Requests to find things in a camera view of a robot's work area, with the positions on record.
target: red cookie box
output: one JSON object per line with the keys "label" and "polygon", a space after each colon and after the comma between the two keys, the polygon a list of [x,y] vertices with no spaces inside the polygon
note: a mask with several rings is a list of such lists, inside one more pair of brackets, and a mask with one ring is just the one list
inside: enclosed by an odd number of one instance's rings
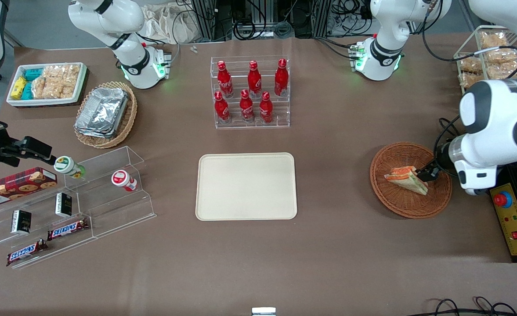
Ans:
{"label": "red cookie box", "polygon": [[0,179],[0,204],[57,186],[57,176],[36,167]]}

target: beige tray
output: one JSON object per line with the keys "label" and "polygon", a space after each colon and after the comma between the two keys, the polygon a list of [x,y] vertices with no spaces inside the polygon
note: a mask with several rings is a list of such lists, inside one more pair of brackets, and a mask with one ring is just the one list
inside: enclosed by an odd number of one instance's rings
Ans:
{"label": "beige tray", "polygon": [[291,154],[206,154],[200,158],[199,220],[292,219],[296,214]]}

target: aluminum foil container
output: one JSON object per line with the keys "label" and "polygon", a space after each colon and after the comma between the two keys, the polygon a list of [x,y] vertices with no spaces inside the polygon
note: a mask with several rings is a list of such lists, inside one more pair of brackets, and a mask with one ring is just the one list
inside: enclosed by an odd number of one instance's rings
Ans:
{"label": "aluminum foil container", "polygon": [[88,97],[74,128],[80,134],[102,138],[116,136],[126,109],[127,92],[119,88],[96,88]]}

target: cookie box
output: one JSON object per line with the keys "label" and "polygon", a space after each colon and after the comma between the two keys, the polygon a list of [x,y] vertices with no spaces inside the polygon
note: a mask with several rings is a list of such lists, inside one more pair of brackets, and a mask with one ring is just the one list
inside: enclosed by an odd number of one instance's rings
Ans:
{"label": "cookie box", "polygon": [[57,176],[36,167],[0,179],[0,204],[57,186]]}
{"label": "cookie box", "polygon": [[[77,64],[81,66],[79,70],[79,76],[77,78],[77,83],[75,84],[75,90],[73,92],[73,97],[71,98],[59,98],[59,99],[37,99],[37,100],[14,100],[11,97],[11,91],[14,88],[14,84],[23,76],[25,71],[28,69],[36,69],[36,68],[45,68],[46,66],[64,66],[65,64]],[[69,62],[69,63],[58,63],[58,64],[35,64],[35,65],[22,65],[18,66],[16,73],[14,74],[13,81],[11,83],[11,88],[7,93],[7,103],[15,108],[47,108],[51,106],[66,106],[66,105],[76,105],[75,103],[79,100],[81,96],[81,91],[83,88],[84,80],[87,74],[86,65],[82,62]]]}

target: red button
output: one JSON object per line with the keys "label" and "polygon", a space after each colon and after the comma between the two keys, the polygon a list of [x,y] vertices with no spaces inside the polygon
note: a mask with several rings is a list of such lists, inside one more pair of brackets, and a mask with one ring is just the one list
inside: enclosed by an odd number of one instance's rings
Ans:
{"label": "red button", "polygon": [[517,232],[512,232],[512,238],[517,239]]}
{"label": "red button", "polygon": [[495,197],[493,198],[493,201],[498,206],[505,206],[508,203],[508,199],[502,193],[496,194]]}

